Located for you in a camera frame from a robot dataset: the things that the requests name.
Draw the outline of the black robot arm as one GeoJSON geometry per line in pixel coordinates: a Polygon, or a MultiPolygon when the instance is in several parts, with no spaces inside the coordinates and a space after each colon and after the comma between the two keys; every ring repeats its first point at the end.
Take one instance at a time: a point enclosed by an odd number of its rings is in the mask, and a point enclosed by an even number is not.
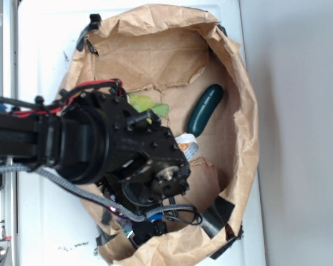
{"type": "Polygon", "coordinates": [[[104,207],[143,244],[183,206],[188,160],[153,110],[138,112],[118,79],[89,81],[47,105],[0,97],[0,174],[35,172],[104,207]]]}

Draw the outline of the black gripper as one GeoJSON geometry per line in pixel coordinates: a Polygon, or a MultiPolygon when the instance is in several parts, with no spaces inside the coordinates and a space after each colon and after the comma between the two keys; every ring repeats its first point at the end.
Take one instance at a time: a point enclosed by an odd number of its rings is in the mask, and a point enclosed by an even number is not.
{"type": "MultiPolygon", "coordinates": [[[[157,184],[159,180],[145,182],[117,182],[112,178],[103,178],[99,181],[99,189],[103,196],[121,204],[136,215],[143,215],[162,205],[166,194],[160,194],[157,184]]],[[[103,211],[101,223],[111,226],[117,222],[122,227],[125,236],[135,246],[140,246],[151,237],[160,236],[167,232],[167,225],[162,221],[163,213],[159,212],[142,222],[129,219],[121,211],[109,207],[103,211]]]]}

